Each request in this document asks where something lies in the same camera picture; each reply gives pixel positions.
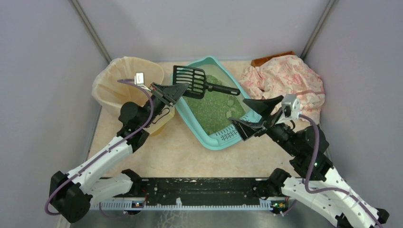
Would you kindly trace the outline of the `black litter scoop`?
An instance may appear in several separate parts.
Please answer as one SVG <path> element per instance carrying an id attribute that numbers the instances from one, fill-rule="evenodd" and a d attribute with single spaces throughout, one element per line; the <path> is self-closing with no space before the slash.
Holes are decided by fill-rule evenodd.
<path id="1" fill-rule="evenodd" d="M 187 84 L 188 87 L 183 96 L 194 99 L 203 99 L 206 91 L 228 95 L 240 95 L 240 90 L 237 88 L 208 82 L 203 69 L 191 66 L 174 65 L 172 84 Z"/>

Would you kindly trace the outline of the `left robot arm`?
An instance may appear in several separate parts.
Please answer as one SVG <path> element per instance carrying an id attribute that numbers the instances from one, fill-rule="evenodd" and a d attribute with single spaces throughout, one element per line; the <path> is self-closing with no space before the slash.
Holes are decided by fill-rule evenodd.
<path id="1" fill-rule="evenodd" d="M 140 177 L 133 171 L 123 171 L 116 177 L 102 176 L 124 158 L 143 146 L 149 133 L 146 128 L 163 109 L 176 104 L 184 95 L 188 83 L 176 85 L 151 84 L 148 101 L 139 106 L 126 102 L 120 109 L 118 120 L 123 124 L 116 136 L 96 155 L 76 168 L 51 178 L 47 205 L 52 205 L 69 223 L 81 220 L 92 205 L 132 190 L 139 192 Z"/>

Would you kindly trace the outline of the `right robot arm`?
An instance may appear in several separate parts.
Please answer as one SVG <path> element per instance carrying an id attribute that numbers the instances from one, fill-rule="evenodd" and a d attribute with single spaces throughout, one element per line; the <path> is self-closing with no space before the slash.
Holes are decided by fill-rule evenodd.
<path id="1" fill-rule="evenodd" d="M 259 199 L 285 196 L 303 203 L 337 228 L 381 228 L 388 220 L 385 209 L 365 202 L 340 176 L 325 155 L 329 144 L 324 133 L 300 110 L 296 95 L 271 99 L 244 99 L 261 116 L 256 123 L 230 118 L 243 140 L 267 135 L 291 157 L 298 177 L 275 169 L 254 189 Z"/>

